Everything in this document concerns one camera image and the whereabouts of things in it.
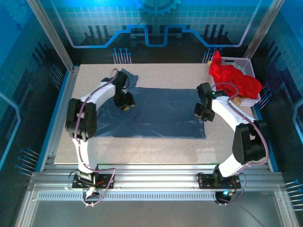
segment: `metal bracket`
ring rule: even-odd
[[[239,176],[231,176],[224,181],[220,181],[218,186],[215,186],[215,179],[213,174],[198,173],[196,179],[199,183],[199,189],[240,189]]]
[[[99,174],[98,180],[96,180],[96,185],[94,185],[96,187],[96,189],[106,188],[111,176],[112,176],[111,174]],[[110,183],[109,189],[114,188],[114,181],[115,181],[115,177],[114,177],[113,181]],[[90,186],[92,186],[92,185],[85,184],[85,182],[81,181],[78,178],[78,175],[75,174],[73,182],[72,182],[73,189],[88,189]]]

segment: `plastic basket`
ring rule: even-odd
[[[252,68],[251,65],[251,61],[248,58],[228,58],[228,57],[222,57],[222,65],[228,65],[230,63],[235,62],[236,64],[240,65],[241,67],[243,67],[246,72],[247,75],[255,77],[254,74],[254,70]],[[214,78],[212,76],[211,77],[211,86],[214,85]],[[260,94],[258,94],[258,98],[257,99],[250,99],[250,98],[241,98],[241,106],[253,106],[254,104],[256,104],[257,102],[259,102],[261,100]]]

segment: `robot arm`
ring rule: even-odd
[[[232,102],[228,104],[229,97],[222,91],[214,92],[209,83],[199,85],[197,91],[201,104],[196,105],[194,116],[202,121],[212,122],[215,113],[219,114],[235,133],[232,155],[217,165],[214,170],[214,178],[217,182],[238,175],[249,163],[260,161],[266,157],[261,138],[249,121],[254,122],[263,136],[268,138],[265,122],[256,121],[256,119],[249,117]]]
[[[119,71],[115,80],[110,84],[107,84],[107,86],[104,85],[110,82],[111,78],[103,79],[95,89],[96,92],[90,93],[81,99],[72,98],[69,101],[65,129],[69,132],[70,137],[73,138],[72,140],[77,150],[79,163],[77,175],[78,179],[82,182],[95,185],[96,179],[98,178],[97,173],[89,170],[98,169],[96,154],[91,143],[92,141],[89,140],[95,135],[97,130],[97,110],[110,98],[114,99],[115,105],[121,110],[128,110],[129,106],[135,105],[133,96],[131,93],[127,92],[127,87],[125,86],[127,78],[125,73]],[[80,142],[78,142],[74,138],[77,119],[82,104],[89,96],[90,98],[84,106],[79,128],[77,130],[77,138],[80,139]]]

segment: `red cloth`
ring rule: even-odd
[[[221,55],[219,51],[214,53],[213,62],[209,67],[209,75],[214,78],[214,82],[229,82],[234,84],[238,90],[240,97],[257,99],[258,93],[262,90],[261,83],[254,77],[243,75],[233,65],[221,65]],[[223,90],[229,97],[235,94],[235,89],[230,85],[217,85],[217,90]]]

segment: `gear graphic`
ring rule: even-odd
[[[2,4],[18,23],[22,23],[26,19],[28,13],[26,0],[2,0]]]
[[[164,13],[170,13],[171,9],[176,9],[181,0],[133,0],[133,3],[137,9],[148,13],[148,15],[158,16],[161,14],[164,16]]]

